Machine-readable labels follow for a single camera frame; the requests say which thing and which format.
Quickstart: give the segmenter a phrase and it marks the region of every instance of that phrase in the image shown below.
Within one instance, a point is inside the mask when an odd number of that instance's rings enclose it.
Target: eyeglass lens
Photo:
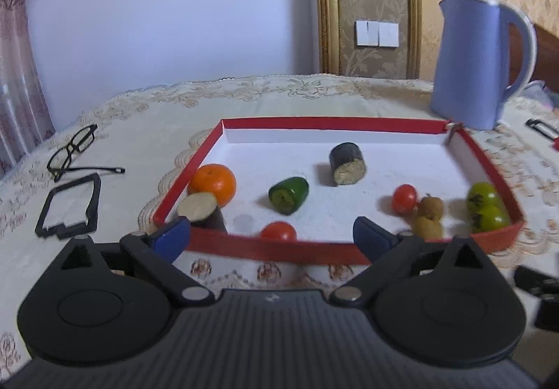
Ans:
[[[68,147],[60,148],[50,161],[49,167],[54,169],[65,169],[68,168],[70,162],[72,161],[70,157],[70,150]]]
[[[90,144],[93,143],[93,141],[95,140],[93,131],[94,129],[92,129],[91,127],[86,127],[84,129],[81,129],[80,131],[78,131],[78,133],[76,133],[76,135],[74,135],[71,143],[72,146],[74,146],[74,148],[77,150],[77,152],[81,153],[85,151],[90,146]]]

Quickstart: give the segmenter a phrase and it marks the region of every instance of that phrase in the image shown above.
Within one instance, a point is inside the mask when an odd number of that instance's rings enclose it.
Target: eggplant piece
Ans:
[[[355,184],[365,176],[367,166],[355,143],[340,143],[330,152],[330,166],[337,185]]]
[[[211,192],[189,195],[179,203],[177,213],[186,217],[193,227],[227,232],[217,198]]]
[[[284,179],[270,187],[268,191],[268,198],[274,209],[286,216],[297,211],[307,196],[308,182],[299,176]]]

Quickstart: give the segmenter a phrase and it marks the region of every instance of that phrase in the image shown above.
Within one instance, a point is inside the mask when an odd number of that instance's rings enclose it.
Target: curtain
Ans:
[[[0,178],[53,133],[31,53],[25,0],[0,0]]]

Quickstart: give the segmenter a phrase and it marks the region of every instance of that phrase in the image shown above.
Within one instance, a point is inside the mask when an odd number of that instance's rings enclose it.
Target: red tray rim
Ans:
[[[309,129],[353,130],[405,133],[447,133],[451,121],[441,119],[376,118],[376,117],[254,117],[222,119],[198,148],[190,161],[173,182],[153,214],[153,222],[161,227],[188,185],[192,175],[224,129]],[[512,224],[496,232],[476,233],[472,237],[485,252],[491,253],[510,247],[524,225],[522,211],[504,178],[491,163],[473,138],[464,129],[458,129],[462,139],[477,157],[490,181],[499,192],[510,215]],[[192,227],[189,251],[258,261],[289,262],[297,264],[367,265],[369,261],[353,243],[320,243],[295,241],[276,243],[251,236],[238,236]]]

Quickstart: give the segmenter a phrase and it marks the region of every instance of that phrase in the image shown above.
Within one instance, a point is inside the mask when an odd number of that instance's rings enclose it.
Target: metal screw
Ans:
[[[203,301],[210,295],[210,290],[204,287],[188,287],[181,294],[187,301]]]
[[[344,301],[356,301],[361,297],[361,290],[357,287],[341,287],[334,291],[334,294]]]

